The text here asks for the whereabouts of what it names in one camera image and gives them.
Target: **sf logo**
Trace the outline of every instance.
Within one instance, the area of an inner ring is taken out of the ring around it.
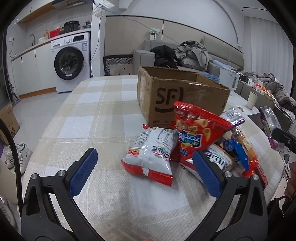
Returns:
[[[156,100],[155,102],[156,104],[172,105],[176,100],[179,100],[179,101],[183,100],[184,89],[182,87],[178,89],[168,89],[168,90],[166,88],[158,88],[157,96],[159,97],[158,99],[160,100]],[[155,111],[161,112],[161,113],[168,113],[168,112],[174,111],[174,107],[172,108],[155,107]]]

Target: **metal screw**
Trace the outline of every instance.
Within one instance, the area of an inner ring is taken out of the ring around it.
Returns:
[[[257,174],[254,174],[252,177],[254,180],[259,180],[259,176]]]
[[[225,177],[232,177],[232,173],[230,171],[224,172]]]
[[[66,171],[65,170],[60,170],[57,173],[57,175],[60,176],[60,177],[64,176],[65,174],[66,174]]]
[[[32,178],[32,179],[36,179],[36,178],[37,178],[37,174],[36,174],[36,173],[32,174],[32,175],[31,175],[31,178]]]

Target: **plaid tablecloth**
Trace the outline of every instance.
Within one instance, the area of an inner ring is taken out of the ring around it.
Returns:
[[[98,233],[107,241],[185,240],[208,213],[215,198],[175,162],[171,162],[172,187],[124,170],[120,160],[145,123],[136,92],[136,76],[98,77],[81,82],[44,131],[25,172],[23,191],[33,173],[46,176],[66,170],[93,147],[99,153],[98,163],[74,200]],[[227,103],[226,108],[234,104]],[[242,128],[255,146],[267,176],[264,193],[269,202],[284,165],[263,132],[248,117],[246,120]],[[63,226],[70,229],[54,196],[53,204]]]

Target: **gray blanket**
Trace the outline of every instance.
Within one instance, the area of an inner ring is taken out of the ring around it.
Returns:
[[[185,42],[176,49],[180,64],[187,68],[207,71],[209,54],[204,44],[196,41]]]
[[[287,110],[292,111],[294,114],[296,113],[295,100],[288,95],[285,87],[280,82],[276,81],[272,73],[258,74],[252,70],[243,70],[241,73],[244,76],[251,78],[255,81],[262,81],[263,86],[267,90],[270,90],[271,94],[276,98],[281,107],[284,107]]]

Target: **soap bottle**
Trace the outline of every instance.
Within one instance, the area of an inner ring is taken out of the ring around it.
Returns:
[[[48,30],[45,30],[44,37],[46,37],[46,39],[49,39],[49,33],[48,33]]]

